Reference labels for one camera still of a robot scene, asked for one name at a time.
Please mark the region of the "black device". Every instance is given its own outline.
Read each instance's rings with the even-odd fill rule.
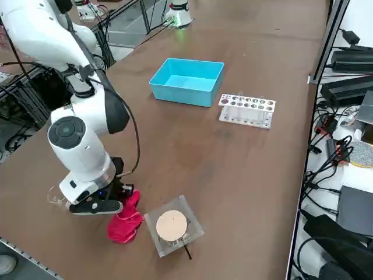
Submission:
[[[351,45],[350,47],[334,47],[343,51],[373,51],[371,47],[365,47],[363,45]]]
[[[373,74],[373,52],[335,51],[329,67],[333,72]]]
[[[339,153],[339,151],[340,151],[339,145],[340,144],[339,144],[338,140],[335,140],[335,139],[332,139],[332,138],[326,140],[326,153],[328,154],[328,157],[330,158],[332,156],[332,154],[337,152],[338,155],[337,155],[336,159],[334,160],[335,163],[350,162],[349,151],[347,149],[345,149],[344,151],[341,151]]]
[[[342,37],[348,42],[350,45],[357,45],[360,42],[360,38],[358,35],[355,34],[355,32],[349,30],[343,30],[342,31]]]
[[[373,235],[373,194],[356,188],[341,188],[337,223],[362,235]]]
[[[327,262],[319,271],[318,280],[354,280],[350,274],[344,271],[339,265]]]
[[[373,90],[373,75],[324,83],[320,93],[331,106],[345,107],[361,105],[368,90]]]
[[[332,135],[336,130],[338,121],[333,115],[323,115],[320,117],[315,126],[315,132],[317,134],[328,134]]]
[[[368,249],[355,235],[327,215],[314,217],[305,210],[301,213],[307,219],[304,230],[344,271],[354,280],[373,280],[373,253],[365,253]]]

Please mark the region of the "brown table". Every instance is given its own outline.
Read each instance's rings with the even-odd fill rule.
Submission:
[[[165,30],[108,76],[138,122],[142,156],[125,177],[142,213],[184,194],[205,235],[193,260],[159,258],[143,224],[131,244],[107,239],[110,216],[73,216],[47,203],[67,174],[46,128],[0,168],[1,236],[65,279],[284,279],[307,150],[314,89],[306,84],[325,27],[326,1],[194,0],[187,30]],[[218,120],[211,108],[157,101],[148,81],[168,57],[223,61],[219,91],[276,100],[270,130]],[[135,161],[132,124],[102,137]]]

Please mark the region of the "test tube rack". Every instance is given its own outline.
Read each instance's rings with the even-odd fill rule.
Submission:
[[[275,105],[274,100],[224,94],[219,100],[219,106],[223,106],[219,120],[269,129]]]

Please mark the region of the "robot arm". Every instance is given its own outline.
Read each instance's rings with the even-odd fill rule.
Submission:
[[[70,78],[78,78],[88,88],[76,90],[70,105],[52,112],[48,130],[51,147],[70,171],[59,185],[72,204],[70,211],[81,215],[117,213],[123,207],[120,196],[126,193],[115,176],[122,173],[123,161],[114,162],[98,135],[124,130],[129,114],[84,42],[94,34],[85,28],[76,32],[78,26],[63,15],[69,10],[68,2],[0,1],[0,13],[20,51],[63,74],[71,73]]]

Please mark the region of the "red cloth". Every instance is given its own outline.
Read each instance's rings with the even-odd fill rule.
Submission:
[[[136,204],[140,200],[140,192],[135,190],[131,197],[123,202],[122,212],[112,217],[108,228],[107,235],[110,240],[118,243],[127,243],[135,239],[137,229],[144,221],[137,209]]]

